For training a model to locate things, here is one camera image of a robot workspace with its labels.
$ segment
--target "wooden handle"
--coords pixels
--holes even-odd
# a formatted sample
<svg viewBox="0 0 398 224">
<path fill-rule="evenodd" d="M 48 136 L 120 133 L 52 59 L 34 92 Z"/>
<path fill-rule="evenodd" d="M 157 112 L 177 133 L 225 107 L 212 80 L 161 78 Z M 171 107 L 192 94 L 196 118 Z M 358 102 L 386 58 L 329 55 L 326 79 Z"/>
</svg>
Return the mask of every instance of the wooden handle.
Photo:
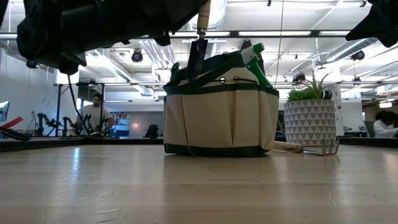
<svg viewBox="0 0 398 224">
<path fill-rule="evenodd" d="M 209 27 L 209 17 L 210 17 L 210 6 L 211 0 L 209 0 L 206 4 L 202 5 L 199 8 L 199 15 L 198 15 L 198 25 L 197 29 L 199 30 L 207 30 Z"/>
<path fill-rule="evenodd" d="M 274 142 L 274 149 L 293 153 L 300 153 L 303 151 L 302 146 L 299 144 L 278 141 Z"/>
</svg>

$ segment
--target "potted plant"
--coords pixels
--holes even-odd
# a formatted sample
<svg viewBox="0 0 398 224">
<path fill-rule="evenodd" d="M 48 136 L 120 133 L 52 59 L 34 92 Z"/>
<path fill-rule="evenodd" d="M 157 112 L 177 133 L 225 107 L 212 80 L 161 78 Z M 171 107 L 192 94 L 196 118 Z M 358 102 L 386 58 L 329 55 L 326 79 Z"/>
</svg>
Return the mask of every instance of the potted plant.
<svg viewBox="0 0 398 224">
<path fill-rule="evenodd" d="M 292 90 L 285 104 L 284 121 L 287 142 L 303 146 L 322 146 L 336 139 L 335 106 L 331 90 L 312 76 L 302 82 L 303 90 Z"/>
</svg>

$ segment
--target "succulent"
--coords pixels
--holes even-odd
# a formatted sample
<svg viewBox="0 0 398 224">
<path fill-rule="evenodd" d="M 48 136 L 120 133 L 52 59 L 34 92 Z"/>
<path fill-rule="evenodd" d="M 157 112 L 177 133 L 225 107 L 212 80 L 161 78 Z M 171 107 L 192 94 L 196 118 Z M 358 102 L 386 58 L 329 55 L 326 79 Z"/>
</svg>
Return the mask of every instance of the succulent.
<svg viewBox="0 0 398 224">
<path fill-rule="evenodd" d="M 312 81 L 305 80 L 302 82 L 306 86 L 303 90 L 292 90 L 289 93 L 287 101 L 298 101 L 298 100 L 316 100 L 326 99 L 330 100 L 333 96 L 328 86 L 322 87 L 324 79 L 329 74 L 326 74 L 320 82 L 315 79 L 315 75 L 312 75 Z"/>
</svg>

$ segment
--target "desk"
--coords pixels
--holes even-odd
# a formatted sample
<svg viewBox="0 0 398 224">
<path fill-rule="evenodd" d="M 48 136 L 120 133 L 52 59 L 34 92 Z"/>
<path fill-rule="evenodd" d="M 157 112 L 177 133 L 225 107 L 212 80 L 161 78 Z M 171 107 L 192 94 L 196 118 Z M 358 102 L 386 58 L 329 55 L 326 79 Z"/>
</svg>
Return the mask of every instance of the desk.
<svg viewBox="0 0 398 224">
<path fill-rule="evenodd" d="M 1 223 L 398 223 L 398 151 L 340 147 L 205 159 L 163 146 L 4 152 Z"/>
</svg>

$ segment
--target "white geometric planter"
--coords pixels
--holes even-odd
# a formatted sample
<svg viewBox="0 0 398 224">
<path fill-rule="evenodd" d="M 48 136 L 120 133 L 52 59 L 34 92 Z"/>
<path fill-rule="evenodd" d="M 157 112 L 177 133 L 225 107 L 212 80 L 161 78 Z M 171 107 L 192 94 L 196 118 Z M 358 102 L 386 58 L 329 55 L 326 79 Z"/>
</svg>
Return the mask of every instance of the white geometric planter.
<svg viewBox="0 0 398 224">
<path fill-rule="evenodd" d="M 332 100 L 300 100 L 285 104 L 286 141 L 303 146 L 336 142 L 335 104 Z"/>
</svg>

